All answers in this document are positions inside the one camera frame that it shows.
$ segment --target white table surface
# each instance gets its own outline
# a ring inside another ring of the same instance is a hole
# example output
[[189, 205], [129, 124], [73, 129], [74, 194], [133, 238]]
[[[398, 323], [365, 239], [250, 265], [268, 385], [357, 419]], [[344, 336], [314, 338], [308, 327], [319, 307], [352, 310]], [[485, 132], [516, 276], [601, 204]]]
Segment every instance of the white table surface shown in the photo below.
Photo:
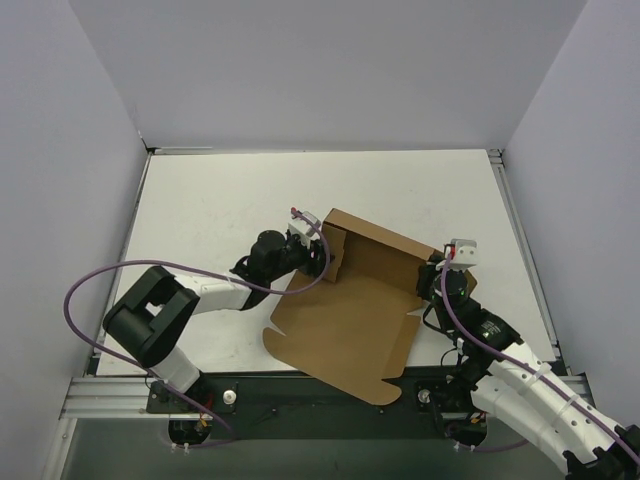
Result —
[[[284, 232], [291, 206], [318, 218], [339, 208], [438, 248], [451, 238], [477, 240], [474, 298], [507, 320], [543, 360], [555, 359], [484, 150], [154, 156], [126, 259], [224, 272], [249, 252], [258, 233]], [[117, 297], [144, 268], [123, 271]], [[289, 278], [275, 287], [285, 288]], [[192, 317], [179, 346], [203, 371], [290, 370], [262, 344], [278, 300]], [[109, 336], [105, 344], [124, 351]], [[447, 338], [420, 328], [408, 364], [437, 365], [450, 348]], [[454, 360], [451, 354], [447, 363]], [[99, 375], [133, 373], [142, 371], [108, 355], [98, 367]]]

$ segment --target brown cardboard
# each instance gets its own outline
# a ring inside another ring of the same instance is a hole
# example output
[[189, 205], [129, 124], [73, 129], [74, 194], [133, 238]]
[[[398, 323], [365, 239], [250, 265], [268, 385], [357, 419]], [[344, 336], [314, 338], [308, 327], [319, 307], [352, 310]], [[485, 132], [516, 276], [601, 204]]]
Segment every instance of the brown cardboard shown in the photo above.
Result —
[[[418, 267], [435, 251], [410, 238], [332, 210], [322, 227], [335, 256], [311, 290], [285, 296], [263, 332], [275, 358], [373, 405], [401, 394], [384, 379], [402, 375], [420, 318]], [[289, 289], [311, 282], [300, 273]]]

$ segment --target white enclosure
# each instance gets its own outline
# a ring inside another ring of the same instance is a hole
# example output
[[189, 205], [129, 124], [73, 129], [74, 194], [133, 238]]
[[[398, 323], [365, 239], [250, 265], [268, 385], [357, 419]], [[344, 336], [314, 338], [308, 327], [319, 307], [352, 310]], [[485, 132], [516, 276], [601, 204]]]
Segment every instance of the white enclosure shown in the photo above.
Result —
[[637, 0], [7, 0], [0, 68], [0, 477], [43, 470], [145, 146], [506, 146], [565, 357], [640, 423]]

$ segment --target screw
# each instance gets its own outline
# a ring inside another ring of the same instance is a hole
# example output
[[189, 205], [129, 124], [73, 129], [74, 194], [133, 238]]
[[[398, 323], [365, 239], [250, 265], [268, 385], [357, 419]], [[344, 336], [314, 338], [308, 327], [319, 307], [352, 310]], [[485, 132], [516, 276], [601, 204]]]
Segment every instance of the screw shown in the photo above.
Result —
[[426, 388], [423, 388], [418, 392], [418, 401], [420, 403], [429, 403], [430, 396], [431, 396], [431, 392]]
[[222, 394], [222, 401], [225, 403], [225, 405], [233, 405], [234, 403], [236, 403], [236, 398], [237, 394], [233, 390], [226, 390]]

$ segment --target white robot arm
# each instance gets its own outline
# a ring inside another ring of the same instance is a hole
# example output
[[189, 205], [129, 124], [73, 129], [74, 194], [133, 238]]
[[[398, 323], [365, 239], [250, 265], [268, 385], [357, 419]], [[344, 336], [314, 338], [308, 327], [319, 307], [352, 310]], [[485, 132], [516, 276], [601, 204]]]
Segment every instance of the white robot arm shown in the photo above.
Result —
[[435, 309], [439, 331], [467, 357], [444, 402], [468, 393], [475, 408], [538, 447], [567, 478], [635, 478], [640, 429], [624, 429], [587, 404], [507, 322], [469, 298], [465, 272], [477, 261], [476, 242], [452, 240], [445, 257], [432, 256], [420, 270], [418, 295]]
[[151, 267], [107, 313], [104, 329], [143, 368], [202, 400], [206, 379], [176, 346], [188, 320], [203, 312], [252, 308], [271, 292], [273, 281], [294, 270], [318, 277], [330, 261], [316, 234], [319, 224], [310, 213], [294, 210], [286, 235], [262, 232], [250, 254], [221, 279]]

